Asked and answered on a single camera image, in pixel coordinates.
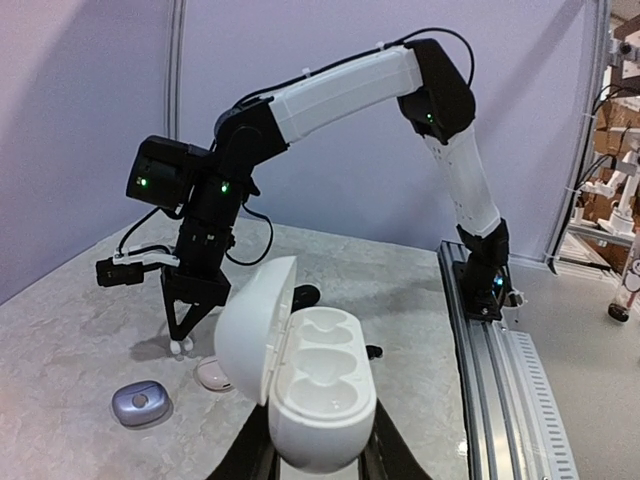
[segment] white wall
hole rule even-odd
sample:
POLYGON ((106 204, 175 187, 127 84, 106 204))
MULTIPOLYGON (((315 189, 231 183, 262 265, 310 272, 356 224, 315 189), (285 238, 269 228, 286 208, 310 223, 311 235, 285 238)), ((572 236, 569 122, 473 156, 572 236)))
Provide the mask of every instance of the white wall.
MULTIPOLYGON (((256 88, 424 26, 473 45, 477 134, 513 250, 542 258, 568 181, 593 59, 593 0, 210 2, 187 8, 182 140, 256 88)), ((456 41, 438 36, 464 75, 456 41)), ((456 238, 435 163, 395 102, 316 132, 260 166, 256 209, 290 225, 436 248, 456 238)))
POLYGON ((0 3, 0 303, 145 210, 124 190, 138 143, 162 133, 168 12, 0 3))

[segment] white earbud case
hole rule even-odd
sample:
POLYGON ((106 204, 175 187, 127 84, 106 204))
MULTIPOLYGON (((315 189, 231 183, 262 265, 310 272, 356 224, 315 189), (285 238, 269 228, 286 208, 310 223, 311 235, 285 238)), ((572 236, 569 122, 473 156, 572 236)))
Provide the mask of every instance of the white earbud case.
POLYGON ((280 455, 308 473, 353 462, 373 426, 376 391, 360 322, 327 307, 291 314, 296 258, 264 264, 226 305, 215 350, 234 387, 269 403, 280 455))

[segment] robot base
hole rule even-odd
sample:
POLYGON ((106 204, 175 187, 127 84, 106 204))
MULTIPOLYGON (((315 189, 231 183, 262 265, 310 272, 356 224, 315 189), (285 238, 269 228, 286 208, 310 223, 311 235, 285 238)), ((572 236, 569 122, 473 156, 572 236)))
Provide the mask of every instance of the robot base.
POLYGON ((615 235, 616 237, 624 238, 631 242, 633 242, 633 239, 636 238, 636 235, 633 232, 633 220, 626 219, 617 215, 615 209, 611 213, 609 219, 598 220, 598 225, 600 225, 603 229, 605 229, 612 235, 615 235))
POLYGON ((482 320, 491 322, 501 320, 500 305, 492 293, 485 298, 467 298, 461 287, 461 279, 464 275, 465 263, 453 262, 453 273, 456 279, 456 287, 460 292, 462 306, 464 307, 464 317, 467 320, 482 320))

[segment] gray floor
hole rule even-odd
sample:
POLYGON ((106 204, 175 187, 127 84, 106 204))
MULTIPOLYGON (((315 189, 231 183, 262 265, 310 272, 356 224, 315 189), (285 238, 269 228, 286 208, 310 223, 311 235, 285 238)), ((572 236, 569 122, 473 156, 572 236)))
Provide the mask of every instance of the gray floor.
POLYGON ((640 322, 610 320, 604 281, 512 266, 518 323, 551 382, 581 479, 640 478, 640 322))

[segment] gray table surface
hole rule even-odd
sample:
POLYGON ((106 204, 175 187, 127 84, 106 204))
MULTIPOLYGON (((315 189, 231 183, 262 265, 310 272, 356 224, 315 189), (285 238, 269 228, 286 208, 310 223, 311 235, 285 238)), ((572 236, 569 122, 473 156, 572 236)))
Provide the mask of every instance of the gray table surface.
MULTIPOLYGON (((133 243, 175 239, 177 224, 157 215, 133 243)), ((255 258, 266 225, 239 219, 233 254, 255 258)), ((94 263, 119 236, 79 255, 0 306, 0 466, 4 479, 184 479, 213 471, 253 405, 194 379, 213 351, 215 312, 193 332, 195 348, 168 350, 159 275, 142 285, 103 289, 94 263), (110 410, 123 385, 153 379, 168 390, 173 415, 125 429, 110 410)), ((357 316, 377 391, 423 468, 435 479, 468 478, 460 378, 436 254, 276 227, 269 258, 298 256, 298 282, 317 284, 322 305, 357 316)), ((242 286, 254 269, 225 262, 242 286)), ((282 479, 307 478, 287 467, 282 479)), ((325 478, 356 478, 355 465, 325 478)))

